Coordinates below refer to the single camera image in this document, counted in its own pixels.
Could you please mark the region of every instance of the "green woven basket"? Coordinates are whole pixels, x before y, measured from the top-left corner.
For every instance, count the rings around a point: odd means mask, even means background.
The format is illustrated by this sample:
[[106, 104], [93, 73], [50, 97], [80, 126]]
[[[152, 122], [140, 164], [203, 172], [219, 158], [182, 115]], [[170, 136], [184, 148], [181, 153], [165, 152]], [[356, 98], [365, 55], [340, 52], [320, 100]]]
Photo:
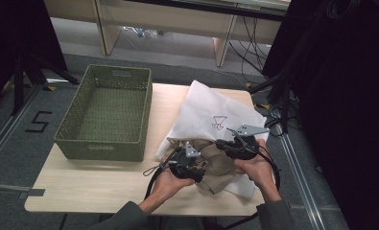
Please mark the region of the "green woven basket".
[[152, 95], [150, 69], [89, 65], [55, 142], [68, 159], [142, 161]]

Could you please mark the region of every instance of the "logo on white cloth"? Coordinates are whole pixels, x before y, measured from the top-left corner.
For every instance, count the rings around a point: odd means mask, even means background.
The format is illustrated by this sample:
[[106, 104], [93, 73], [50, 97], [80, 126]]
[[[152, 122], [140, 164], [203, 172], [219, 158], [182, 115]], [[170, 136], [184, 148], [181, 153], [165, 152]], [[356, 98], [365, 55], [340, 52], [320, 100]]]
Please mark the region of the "logo on white cloth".
[[213, 116], [214, 120], [215, 120], [215, 124], [212, 124], [212, 126], [218, 130], [221, 130], [222, 128], [224, 128], [224, 126], [222, 126], [222, 123], [225, 121], [225, 119], [227, 118], [226, 116]]

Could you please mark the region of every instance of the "dark sleeve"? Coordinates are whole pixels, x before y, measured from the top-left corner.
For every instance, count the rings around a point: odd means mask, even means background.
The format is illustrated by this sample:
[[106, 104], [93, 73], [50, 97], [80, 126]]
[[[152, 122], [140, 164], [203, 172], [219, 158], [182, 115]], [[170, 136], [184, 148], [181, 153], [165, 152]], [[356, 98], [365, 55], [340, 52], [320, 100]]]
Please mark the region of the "dark sleeve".
[[90, 228], [90, 230], [136, 230], [147, 222], [144, 212], [135, 203], [129, 201], [114, 216], [100, 222]]
[[257, 206], [257, 211], [263, 230], [283, 230], [294, 227], [294, 219], [285, 200], [261, 204]]

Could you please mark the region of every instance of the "person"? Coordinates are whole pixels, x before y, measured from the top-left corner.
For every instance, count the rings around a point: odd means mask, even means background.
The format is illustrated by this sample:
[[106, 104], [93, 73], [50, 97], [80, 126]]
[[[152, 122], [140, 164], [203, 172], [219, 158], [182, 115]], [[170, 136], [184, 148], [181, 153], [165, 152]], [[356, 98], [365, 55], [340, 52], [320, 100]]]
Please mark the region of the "person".
[[[256, 140], [260, 152], [266, 153], [263, 139]], [[265, 203], [257, 206], [261, 228], [263, 230], [290, 229], [294, 220], [287, 202], [281, 198], [272, 178], [272, 167], [260, 155], [250, 160], [234, 160], [238, 167], [237, 173], [246, 173], [260, 189]], [[178, 179], [169, 169], [164, 170], [156, 179], [151, 194], [138, 205], [129, 201], [112, 218], [92, 226], [91, 230], [99, 229], [139, 229], [146, 223], [147, 216], [156, 210], [180, 189], [195, 183], [193, 179]]]

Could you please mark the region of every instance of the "table top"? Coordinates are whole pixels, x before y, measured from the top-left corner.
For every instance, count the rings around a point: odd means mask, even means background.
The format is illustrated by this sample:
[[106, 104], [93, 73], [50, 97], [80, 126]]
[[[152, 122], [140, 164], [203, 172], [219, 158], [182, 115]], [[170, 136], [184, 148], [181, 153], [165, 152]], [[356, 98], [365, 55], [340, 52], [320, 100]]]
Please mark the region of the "table top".
[[[178, 116], [189, 86], [153, 85], [153, 101], [142, 162], [68, 160], [54, 144], [33, 189], [43, 196], [29, 196], [29, 212], [116, 213], [128, 201], [143, 200], [150, 176], [142, 172], [159, 164], [154, 156]], [[215, 89], [234, 100], [253, 106], [247, 91]], [[154, 215], [249, 216], [263, 202], [256, 190], [251, 200], [222, 191], [216, 195], [197, 186], [183, 188], [154, 211]]]

